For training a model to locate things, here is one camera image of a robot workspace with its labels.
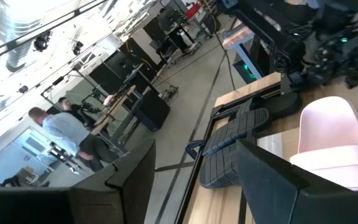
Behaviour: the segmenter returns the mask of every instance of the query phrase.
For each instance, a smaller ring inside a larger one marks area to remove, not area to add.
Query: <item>man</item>
[[[164,30],[166,33],[171,31],[171,26],[174,22],[180,21],[173,21],[178,18],[178,12],[174,11],[172,8],[166,10],[165,8],[160,9],[160,13],[158,14],[158,23],[160,28]],[[183,37],[180,34],[177,34],[179,27],[177,27],[174,31],[170,32],[168,35],[172,42],[181,50],[183,54],[187,53],[189,46],[183,40]]]
[[[94,172],[103,169],[100,160],[112,163],[117,155],[107,145],[90,132],[69,113],[48,115],[46,111],[34,107],[29,117],[41,125],[51,135],[52,140],[61,148],[78,156]]]
[[[96,121],[92,117],[84,113],[83,110],[86,110],[89,113],[98,113],[100,112],[100,110],[94,109],[90,105],[86,105],[84,108],[82,108],[80,105],[71,104],[66,97],[59,98],[58,102],[61,104],[65,112],[73,115],[76,119],[81,121],[81,123],[83,123],[86,127],[93,128]]]

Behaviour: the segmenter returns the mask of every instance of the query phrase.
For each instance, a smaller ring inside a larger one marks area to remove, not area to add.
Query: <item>blue shirt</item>
[[[59,113],[47,116],[42,127],[49,133],[58,146],[76,155],[80,143],[90,134],[84,125],[69,113]]]

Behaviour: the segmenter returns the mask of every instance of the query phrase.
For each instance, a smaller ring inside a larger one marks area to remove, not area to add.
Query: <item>concrete floor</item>
[[[232,22],[227,16],[221,16],[219,20],[222,29],[230,27]],[[186,143],[203,139],[216,98],[233,91],[226,58],[219,64],[224,56],[219,42],[213,37],[202,40],[202,43],[194,55],[179,60],[162,74],[164,79],[179,87],[179,94],[170,103],[171,112],[162,129],[150,133],[141,125],[127,145],[131,148],[141,139],[155,138],[156,169],[179,164],[182,159],[184,162],[193,161],[184,155]],[[228,54],[232,62],[236,53]],[[231,69],[236,88],[244,86],[245,82],[236,70]],[[156,81],[155,86],[160,91],[169,87],[161,81]],[[146,224],[170,224],[175,221],[191,170],[192,167],[184,167],[155,173]]]

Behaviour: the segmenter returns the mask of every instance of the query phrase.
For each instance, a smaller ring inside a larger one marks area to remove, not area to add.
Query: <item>speaker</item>
[[[134,111],[134,115],[150,131],[157,131],[164,124],[170,110],[171,108],[167,103],[156,92],[150,90],[143,96],[139,107]]]

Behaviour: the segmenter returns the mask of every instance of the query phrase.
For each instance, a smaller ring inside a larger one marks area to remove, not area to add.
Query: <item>person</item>
[[[90,134],[70,113],[49,115],[46,111],[34,107],[29,110],[29,117],[41,125],[58,146],[81,159],[84,165],[94,172],[103,169],[100,160],[112,163],[118,158],[100,138]]]
[[[58,102],[61,104],[65,112],[73,115],[76,119],[81,121],[81,123],[83,123],[86,127],[93,128],[96,121],[91,116],[84,113],[83,110],[86,110],[89,113],[98,113],[100,112],[100,110],[93,108],[89,104],[85,104],[84,107],[81,107],[80,105],[76,105],[76,104],[71,104],[68,98],[66,97],[59,98]]]
[[[172,42],[180,49],[180,51],[185,54],[187,53],[187,50],[189,48],[189,46],[187,46],[187,44],[185,43],[185,41],[183,40],[183,37],[180,34],[177,34],[179,27],[177,27],[175,30],[171,31],[171,26],[172,26],[172,22],[171,22],[171,14],[177,13],[175,12],[173,9],[171,10],[166,10],[165,8],[161,8],[160,9],[160,13],[158,14],[158,24],[160,25],[160,28],[162,30],[164,30],[166,33],[169,32],[169,37],[172,40]]]

